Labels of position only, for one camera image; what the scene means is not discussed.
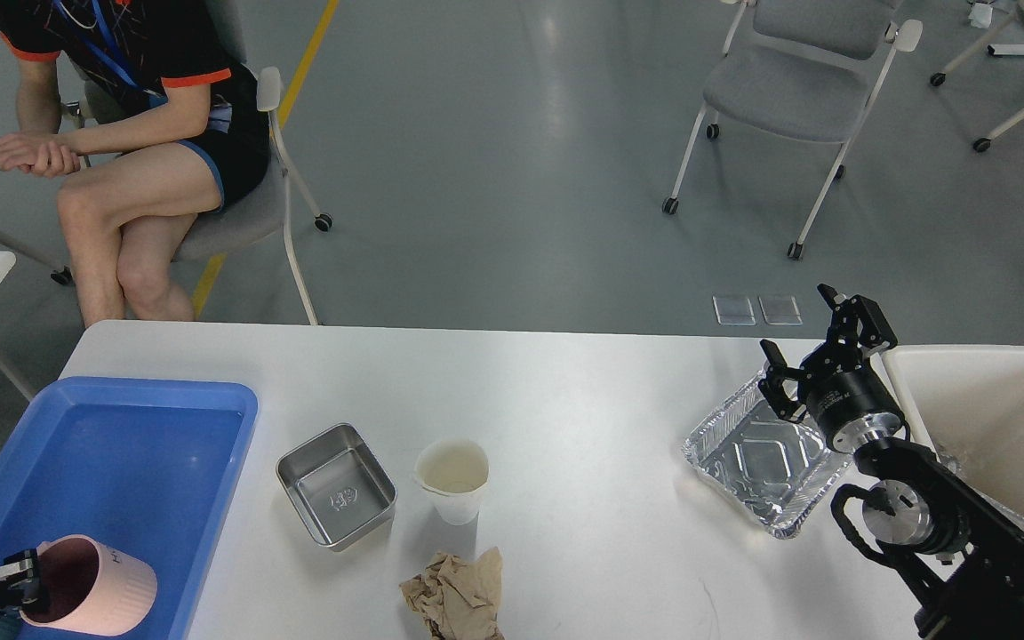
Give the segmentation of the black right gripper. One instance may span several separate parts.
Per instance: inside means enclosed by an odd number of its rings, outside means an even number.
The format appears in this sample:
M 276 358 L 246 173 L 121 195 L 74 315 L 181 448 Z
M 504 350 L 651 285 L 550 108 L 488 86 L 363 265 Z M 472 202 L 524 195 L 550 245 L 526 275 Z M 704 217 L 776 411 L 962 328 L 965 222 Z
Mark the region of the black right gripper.
M 781 420 L 800 424 L 809 419 L 833 451 L 853 454 L 906 425 L 905 413 L 870 362 L 874 354 L 898 346 L 899 340 L 874 300 L 845 296 L 828 284 L 818 284 L 817 291 L 830 307 L 826 339 L 817 348 L 817 367 L 788 367 L 779 346 L 762 339 L 765 368 L 757 389 Z M 785 381 L 796 382 L 796 398 L 784 389 Z

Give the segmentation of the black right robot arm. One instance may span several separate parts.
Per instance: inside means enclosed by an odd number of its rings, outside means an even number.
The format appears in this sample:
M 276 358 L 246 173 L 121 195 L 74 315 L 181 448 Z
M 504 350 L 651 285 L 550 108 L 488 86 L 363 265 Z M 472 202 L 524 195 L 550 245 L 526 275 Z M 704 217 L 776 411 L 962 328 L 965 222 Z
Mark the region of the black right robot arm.
M 905 413 L 870 362 L 898 343 L 879 305 L 828 284 L 818 292 L 830 308 L 825 340 L 799 367 L 763 340 L 757 388 L 777 417 L 812 419 L 831 451 L 874 478 L 869 489 L 838 487 L 838 528 L 913 593 L 923 639 L 1024 639 L 1024 531 L 934 450 L 900 435 Z

